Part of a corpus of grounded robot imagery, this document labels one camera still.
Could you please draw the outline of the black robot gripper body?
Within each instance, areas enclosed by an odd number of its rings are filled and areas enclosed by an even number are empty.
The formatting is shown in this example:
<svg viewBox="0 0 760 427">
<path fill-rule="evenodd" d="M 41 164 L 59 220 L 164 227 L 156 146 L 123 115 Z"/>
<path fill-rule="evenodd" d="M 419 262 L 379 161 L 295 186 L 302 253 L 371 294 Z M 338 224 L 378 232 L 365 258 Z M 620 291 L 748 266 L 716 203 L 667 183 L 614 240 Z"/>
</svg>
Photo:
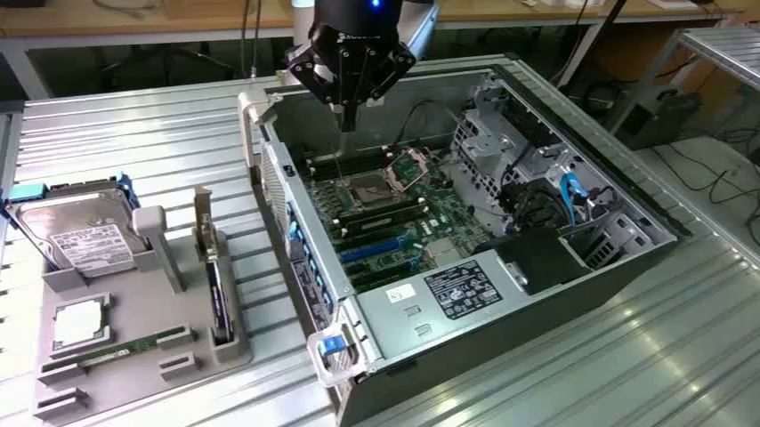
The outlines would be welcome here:
<svg viewBox="0 0 760 427">
<path fill-rule="evenodd" d="M 338 74 L 346 101 L 353 94 L 354 73 L 363 49 L 393 47 L 399 40 L 399 1 L 318 1 L 311 28 L 311 46 L 331 71 Z"/>
</svg>

